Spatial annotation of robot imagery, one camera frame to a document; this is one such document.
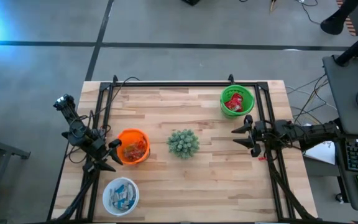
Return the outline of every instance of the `wire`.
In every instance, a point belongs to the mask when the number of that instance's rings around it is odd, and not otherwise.
[[[278,136],[274,135],[273,133],[266,133],[266,134],[269,134],[269,135],[273,136],[276,141],[279,141],[281,144],[283,144],[286,147],[294,147],[293,144],[292,144],[293,141],[292,141],[291,137],[289,137],[290,138],[290,143],[287,144],[283,140],[281,140]]]
[[[71,121],[71,123],[69,124],[69,132],[71,132],[71,133],[73,134],[73,136],[76,137],[76,138],[82,138],[82,137],[84,137],[85,132],[83,133],[82,136],[76,136],[76,135],[74,134],[73,129],[72,129],[73,123],[74,123],[75,121],[82,121],[82,120],[84,120],[84,119],[89,118],[88,124],[86,125],[86,127],[87,127],[87,129],[88,129],[89,126],[90,126],[90,124],[91,124],[91,119],[92,119],[92,121],[94,121],[94,116],[96,116],[97,114],[100,114],[100,113],[101,113],[102,111],[104,111],[106,108],[110,107],[112,101],[115,99],[115,97],[117,96],[117,94],[119,93],[119,91],[121,90],[121,88],[122,88],[122,87],[124,86],[124,84],[125,84],[128,80],[130,80],[131,78],[134,78],[134,79],[140,81],[140,80],[139,80],[138,78],[136,78],[136,77],[129,77],[129,78],[125,79],[125,80],[121,83],[121,85],[119,86],[119,88],[118,88],[116,94],[111,98],[110,102],[108,102],[104,108],[102,108],[100,111],[98,111],[98,112],[95,113],[95,114],[94,114],[93,111],[91,110],[91,111],[89,112],[89,115],[88,115],[88,116],[87,116],[87,115],[82,115],[82,116],[79,116],[79,117],[75,118],[75,119],[74,119],[73,121]],[[108,133],[110,130],[111,130],[111,126],[107,124],[107,125],[106,125],[106,132],[105,132],[104,135],[107,135],[107,133]],[[66,157],[68,157],[68,159],[69,159],[72,163],[74,163],[74,164],[79,164],[79,163],[83,162],[83,161],[86,159],[86,156],[87,156],[87,155],[85,154],[85,156],[84,156],[84,158],[82,158],[82,160],[80,160],[80,161],[73,161],[73,160],[71,159],[71,154],[73,154],[74,152],[76,152],[76,151],[78,151],[78,150],[80,150],[80,148],[77,148],[77,149],[74,150],[74,146],[73,146],[72,149],[70,150],[70,152],[66,155]]]
[[[273,162],[273,161],[275,161],[276,159],[277,159],[277,153],[276,153],[276,157],[274,157],[271,161],[269,161],[269,162]],[[264,157],[267,159],[267,152],[265,151],[264,152]]]
[[[107,103],[104,108],[102,108],[100,111],[98,111],[98,112],[95,113],[95,114],[93,114],[93,111],[91,110],[91,111],[89,112],[89,115],[88,115],[88,116],[87,116],[87,115],[82,115],[82,116],[79,116],[78,118],[74,119],[74,120],[70,123],[70,125],[69,125],[69,132],[71,132],[71,133],[74,135],[74,137],[76,137],[76,138],[82,138],[82,137],[84,137],[85,133],[83,133],[82,136],[75,136],[74,132],[72,131],[72,125],[73,125],[73,123],[74,123],[75,121],[82,121],[82,120],[84,120],[84,119],[89,118],[88,124],[87,124],[87,126],[86,126],[86,127],[88,128],[88,127],[90,126],[90,124],[91,124],[91,119],[90,119],[90,118],[92,118],[92,121],[94,121],[94,116],[96,116],[97,114],[100,114],[100,113],[101,113],[102,111],[104,111],[107,107],[109,107],[109,106],[111,105],[112,101],[115,99],[115,97],[116,97],[117,94],[119,93],[119,91],[121,90],[122,86],[123,86],[128,80],[130,80],[131,78],[134,78],[134,79],[140,81],[140,80],[139,80],[138,78],[136,78],[136,77],[129,77],[129,78],[125,79],[125,80],[123,81],[123,83],[120,85],[120,87],[119,87],[117,93],[111,98],[110,102]]]
[[[296,107],[296,106],[291,106],[291,108],[301,110],[301,108],[298,108],[298,107]],[[315,116],[311,115],[310,113],[305,112],[305,113],[303,113],[303,114],[307,114],[308,116],[311,116],[311,117],[312,117],[312,119],[311,119],[312,121],[317,121],[317,122],[315,122],[315,123],[322,124],[321,121],[319,121]]]
[[[67,156],[68,159],[69,159],[72,163],[74,163],[74,164],[82,163],[82,162],[86,159],[86,154],[85,154],[84,158],[82,158],[82,160],[80,160],[80,161],[73,161],[73,159],[71,159],[71,155],[72,155],[74,152],[80,150],[80,148],[76,148],[75,150],[74,150],[74,148],[75,148],[75,146],[72,147],[72,149],[70,150],[70,152],[69,152],[66,156]]]
[[[326,74],[322,75],[316,82],[316,84],[314,84],[314,92],[316,92],[316,87],[317,87],[317,84],[320,82],[320,80],[325,76]],[[308,105],[308,103],[310,102],[310,100],[313,98],[313,94],[310,95],[309,99],[306,101],[305,105],[303,105],[302,109],[301,109],[301,112],[300,114],[295,118],[295,122],[298,120],[299,116],[302,114],[303,110],[306,108],[306,106]]]
[[[296,1],[297,3],[300,3],[302,5],[302,9],[304,10],[304,12],[306,13],[306,15],[308,16],[308,19],[310,22],[314,23],[314,24],[317,24],[317,25],[320,25],[319,22],[316,22],[314,20],[311,19],[310,15],[309,15],[309,12],[306,10],[305,6],[308,6],[308,7],[314,7],[314,6],[317,6],[318,5],[318,1],[317,0],[314,0],[316,3],[314,4],[306,4],[306,3],[303,3],[303,2],[300,2],[298,0],[294,0]]]
[[[287,94],[291,94],[291,93],[293,93],[294,91],[297,91],[297,90],[299,90],[299,89],[302,88],[302,87],[305,87],[305,86],[307,86],[307,85],[309,85],[309,84],[312,84],[313,82],[317,81],[319,78],[316,78],[315,80],[312,80],[312,81],[310,81],[310,82],[308,82],[308,83],[306,83],[306,84],[304,84],[304,85],[302,85],[302,86],[299,86],[298,88],[294,89],[293,91],[291,91],[291,92],[289,92],[289,93],[287,93]]]
[[[292,89],[293,91],[291,91],[291,93],[293,93],[294,91],[297,91],[297,92],[300,92],[300,93],[305,93],[305,94],[307,94],[307,95],[309,95],[309,96],[312,94],[312,93],[308,93],[307,91],[297,90],[297,89],[293,88],[292,86],[285,86],[285,87]],[[335,106],[328,104],[326,101],[322,100],[317,94],[316,94],[316,96],[317,96],[321,101],[323,101],[324,104],[323,104],[323,105],[320,105],[320,106],[317,106],[317,107],[315,107],[315,108],[309,110],[308,112],[312,112],[312,111],[314,111],[315,109],[320,108],[320,107],[325,106],[325,105],[327,105],[327,106],[329,106],[329,107],[332,107],[333,109],[335,109],[335,110],[337,111],[337,109],[336,109]]]
[[[303,130],[303,128],[300,125],[297,124],[293,124],[294,127],[298,128],[299,130],[301,130],[303,132],[303,140],[306,142],[306,139],[309,139],[309,135],[308,133],[306,133],[305,130]]]

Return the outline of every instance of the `wooden table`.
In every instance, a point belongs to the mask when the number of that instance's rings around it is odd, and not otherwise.
[[[100,82],[84,82],[79,115],[95,109],[99,85]],[[268,87],[275,119],[292,119],[284,82],[268,81]],[[267,162],[252,158],[250,150],[232,142],[233,138],[246,137],[231,133],[242,126],[244,117],[226,119],[222,115],[219,97],[223,88],[122,88],[111,107],[108,142],[124,129],[139,128],[149,135],[151,155],[136,166],[120,166],[109,160],[117,172],[101,172],[94,222],[277,221]],[[254,121],[259,120],[256,105],[250,112]],[[199,136],[200,150],[193,158],[183,161],[168,152],[165,142],[174,129],[192,129]],[[72,159],[78,161],[83,156],[78,151]],[[317,217],[301,152],[285,149],[283,156],[292,191]],[[65,161],[52,218],[61,215],[78,193],[81,167],[82,164]],[[124,217],[110,215],[101,200],[105,186],[117,177],[132,179],[140,190],[136,209]],[[287,214],[283,192],[280,197]]]

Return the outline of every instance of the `potted cactus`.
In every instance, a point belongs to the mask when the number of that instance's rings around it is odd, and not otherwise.
[[[169,145],[169,152],[181,159],[192,157],[200,148],[198,137],[192,130],[187,129],[173,132],[172,136],[168,138],[167,144]]]

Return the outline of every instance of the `concrete floor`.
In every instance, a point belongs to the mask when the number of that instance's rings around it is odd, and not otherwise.
[[[108,0],[0,1],[0,40],[96,42]],[[190,7],[179,0],[115,0],[104,42],[350,46],[358,37],[346,29],[328,35],[309,22],[292,0],[202,0]],[[335,0],[309,8],[322,21],[337,9]],[[93,47],[0,46],[0,141],[32,151],[28,161],[13,158],[0,187],[0,219],[9,223],[45,221],[57,183],[67,124],[52,107],[64,93],[80,95]],[[297,87],[320,77],[328,51],[102,48],[92,80],[284,80]],[[311,92],[312,86],[304,88]],[[329,87],[320,97],[334,105]],[[302,107],[307,95],[290,95]],[[321,121],[337,117],[323,107]],[[340,205],[336,178],[310,177],[318,214],[324,220],[358,220]]]

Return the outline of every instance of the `candy wrapper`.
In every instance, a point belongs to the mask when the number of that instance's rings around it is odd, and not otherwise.
[[[242,96],[238,93],[233,94],[231,99],[225,102],[224,105],[233,112],[243,112]]]
[[[128,161],[134,162],[146,153],[146,141],[143,139],[131,144],[124,149],[124,156]]]
[[[132,184],[122,184],[118,189],[110,189],[109,204],[122,211],[130,209],[136,198],[135,187]]]

